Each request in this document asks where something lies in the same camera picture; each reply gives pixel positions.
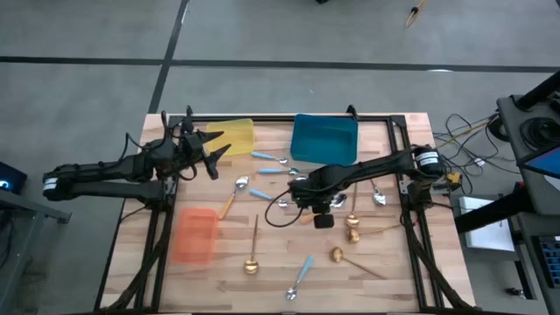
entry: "blue container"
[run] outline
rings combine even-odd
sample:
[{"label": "blue container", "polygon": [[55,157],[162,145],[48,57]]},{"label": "blue container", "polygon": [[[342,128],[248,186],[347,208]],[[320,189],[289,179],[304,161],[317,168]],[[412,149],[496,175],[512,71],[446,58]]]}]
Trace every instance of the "blue container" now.
[{"label": "blue container", "polygon": [[290,153],[297,161],[351,165],[358,155],[358,122],[350,118],[296,115]]}]

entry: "wooden tabletop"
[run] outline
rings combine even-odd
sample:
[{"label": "wooden tabletop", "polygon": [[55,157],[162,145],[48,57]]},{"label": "wooden tabletop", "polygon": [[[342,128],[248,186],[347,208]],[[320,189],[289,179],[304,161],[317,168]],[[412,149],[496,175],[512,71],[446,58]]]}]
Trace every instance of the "wooden tabletop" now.
[{"label": "wooden tabletop", "polygon": [[[411,143],[433,145],[427,114],[404,115]],[[205,124],[199,123],[196,127],[203,130]],[[291,122],[255,122],[255,150],[277,157],[289,157],[292,128]],[[162,135],[159,115],[147,115],[141,142],[146,143]],[[358,161],[390,154],[385,123],[360,122],[358,149]],[[303,170],[317,166],[290,163]],[[250,188],[271,196],[282,193],[287,189],[290,175],[256,174],[259,168],[278,166],[276,161],[257,159],[249,154],[223,157],[218,165],[220,178],[215,181],[210,180],[204,167],[200,167],[194,181],[180,181],[178,185],[173,235],[182,209],[211,208],[220,212],[234,189],[234,182],[242,175],[249,176]],[[401,206],[395,176],[376,178],[375,183],[387,196],[386,206],[374,204],[373,187],[369,181],[357,184],[355,212],[360,217],[360,229],[364,231],[394,226],[399,222]],[[344,218],[351,211],[353,190],[354,187],[350,186],[345,192],[348,196],[346,204],[341,209],[333,210],[334,228],[322,230],[315,229],[312,223],[302,225],[299,222],[286,228],[272,227],[263,218],[268,201],[250,195],[248,189],[239,192],[226,219],[218,223],[216,248],[210,265],[187,266],[167,260],[160,311],[417,311],[403,227],[364,235],[356,244],[346,241]],[[435,196],[434,200],[448,203],[442,196]],[[138,201],[127,200],[122,215],[141,206]],[[269,219],[281,224],[293,219],[297,212],[295,205],[290,205],[288,210],[273,206]],[[260,269],[256,275],[246,275],[243,263],[250,256],[256,214],[260,215],[255,259]],[[437,266],[458,294],[474,305],[451,210],[434,206],[426,211],[426,216]],[[101,306],[113,303],[137,273],[149,220],[150,211],[145,210],[130,216],[119,227]],[[367,266],[380,276],[370,275],[347,262],[332,262],[328,253],[335,246],[344,249],[345,257]],[[298,288],[297,299],[287,301],[285,292],[294,284],[307,256],[315,257],[314,264]],[[424,266],[422,269],[428,301],[432,301],[429,278]],[[152,280],[149,278],[148,281],[146,303],[150,302]]]}]

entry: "blue handle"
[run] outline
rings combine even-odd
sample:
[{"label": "blue handle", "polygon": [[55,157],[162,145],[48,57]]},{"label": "blue handle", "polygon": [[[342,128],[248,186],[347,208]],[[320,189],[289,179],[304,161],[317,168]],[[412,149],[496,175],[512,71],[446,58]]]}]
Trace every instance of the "blue handle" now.
[{"label": "blue handle", "polygon": [[267,159],[276,159],[268,154],[259,153],[259,152],[251,152],[251,155],[255,158],[267,158]]},{"label": "blue handle", "polygon": [[285,172],[285,170],[279,170],[279,169],[260,169],[259,173],[260,174],[278,174],[278,173],[283,173]]},{"label": "blue handle", "polygon": [[249,189],[248,192],[254,194],[257,197],[265,198],[266,200],[272,200],[272,197],[270,197],[268,194],[259,192],[253,188]]},{"label": "blue handle", "polygon": [[299,272],[299,277],[297,278],[297,283],[299,284],[301,282],[301,280],[304,278],[305,273],[307,272],[307,270],[309,268],[312,267],[313,265],[313,259],[315,259],[313,256],[309,256],[307,257],[307,260],[305,261],[305,265],[304,267],[301,269],[301,272]]}]

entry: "yellow container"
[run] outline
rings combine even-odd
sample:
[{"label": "yellow container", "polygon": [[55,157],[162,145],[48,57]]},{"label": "yellow container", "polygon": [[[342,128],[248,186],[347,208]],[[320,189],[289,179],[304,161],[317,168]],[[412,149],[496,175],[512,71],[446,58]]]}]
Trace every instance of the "yellow container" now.
[{"label": "yellow container", "polygon": [[225,156],[249,153],[255,148],[255,132],[251,119],[238,119],[227,122],[210,122],[206,132],[223,131],[224,134],[206,144],[208,152],[216,151],[231,144]]}]

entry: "concrete floor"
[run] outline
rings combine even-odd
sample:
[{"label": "concrete floor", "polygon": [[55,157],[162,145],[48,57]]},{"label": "concrete floor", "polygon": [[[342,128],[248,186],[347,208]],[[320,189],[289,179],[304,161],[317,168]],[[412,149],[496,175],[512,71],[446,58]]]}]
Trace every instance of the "concrete floor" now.
[{"label": "concrete floor", "polygon": [[[180,0],[3,0],[0,56],[162,59]],[[523,94],[550,73],[403,71],[407,65],[558,67],[560,10],[553,0],[430,0],[403,28],[412,0],[192,0],[175,59],[396,63],[400,71],[173,66],[158,110],[197,113],[428,112],[432,128],[459,113],[474,121],[495,100]],[[29,174],[24,195],[73,213],[48,223],[18,306],[38,314],[93,308],[122,201],[49,203],[43,172],[63,163],[115,159],[124,132],[138,138],[160,66],[0,63],[0,160]],[[500,143],[500,154],[511,149]],[[469,147],[493,153],[484,136]],[[444,153],[451,155],[452,148]],[[506,162],[498,162],[514,169]],[[485,166],[475,193],[507,193],[518,175]],[[543,314],[519,286],[512,262],[465,252],[478,306]]]}]

